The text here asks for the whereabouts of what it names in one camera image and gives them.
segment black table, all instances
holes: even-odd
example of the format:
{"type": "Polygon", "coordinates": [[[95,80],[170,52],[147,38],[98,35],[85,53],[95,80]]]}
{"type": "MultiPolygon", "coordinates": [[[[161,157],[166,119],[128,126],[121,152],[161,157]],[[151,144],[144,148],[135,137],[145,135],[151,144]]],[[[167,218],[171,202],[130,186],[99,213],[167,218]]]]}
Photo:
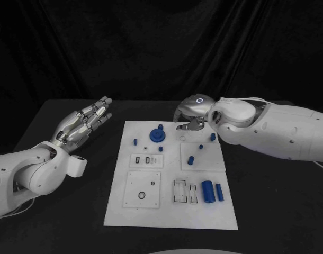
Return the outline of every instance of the black table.
{"type": "MultiPolygon", "coordinates": [[[[49,140],[62,118],[92,102],[47,101],[16,151],[49,140]]],[[[190,248],[323,253],[323,169],[311,162],[277,159],[222,140],[239,230],[102,225],[124,121],[171,121],[177,103],[114,101],[111,121],[73,153],[88,160],[83,176],[66,176],[57,190],[39,197],[23,214],[0,220],[0,253],[151,253],[190,248]]]]}

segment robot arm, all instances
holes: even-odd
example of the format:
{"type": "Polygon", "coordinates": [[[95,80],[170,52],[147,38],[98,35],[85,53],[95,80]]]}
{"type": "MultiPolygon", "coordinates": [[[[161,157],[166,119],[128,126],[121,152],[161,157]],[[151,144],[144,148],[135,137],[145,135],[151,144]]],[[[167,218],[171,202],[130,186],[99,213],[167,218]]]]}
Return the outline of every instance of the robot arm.
{"type": "Polygon", "coordinates": [[[264,102],[265,106],[255,107],[243,99],[220,98],[216,102],[193,95],[176,109],[174,122],[180,115],[192,119],[177,129],[200,130],[196,123],[205,121],[229,144],[281,159],[323,162],[323,114],[264,102]]]}
{"type": "Polygon", "coordinates": [[[111,118],[105,111],[112,100],[104,97],[95,104],[72,112],[57,125],[50,142],[32,149],[0,155],[0,216],[26,201],[52,193],[66,175],[81,177],[86,160],[69,153],[81,147],[89,134],[111,118]],[[23,189],[14,191],[14,182],[23,189]]]}

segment blue component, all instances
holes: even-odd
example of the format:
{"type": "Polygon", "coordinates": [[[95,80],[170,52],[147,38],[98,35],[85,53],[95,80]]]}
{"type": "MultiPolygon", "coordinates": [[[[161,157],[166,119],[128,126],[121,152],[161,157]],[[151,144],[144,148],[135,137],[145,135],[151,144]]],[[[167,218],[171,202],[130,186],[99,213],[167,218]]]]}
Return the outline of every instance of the blue component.
{"type": "Polygon", "coordinates": [[[205,202],[215,203],[216,197],[215,197],[215,190],[213,190],[212,181],[203,181],[202,188],[203,188],[205,202]]]}
{"type": "Polygon", "coordinates": [[[223,195],[222,195],[220,184],[216,184],[216,194],[217,194],[217,200],[219,200],[219,201],[223,201],[223,195]]]}
{"type": "Polygon", "coordinates": [[[189,157],[189,160],[187,160],[187,164],[189,164],[189,165],[193,165],[193,161],[194,161],[194,158],[193,158],[193,156],[190,156],[190,157],[189,157]]]}
{"type": "Polygon", "coordinates": [[[164,140],[164,138],[166,138],[166,134],[163,131],[163,125],[158,124],[158,128],[154,129],[150,133],[150,139],[153,142],[158,143],[164,140]]]}

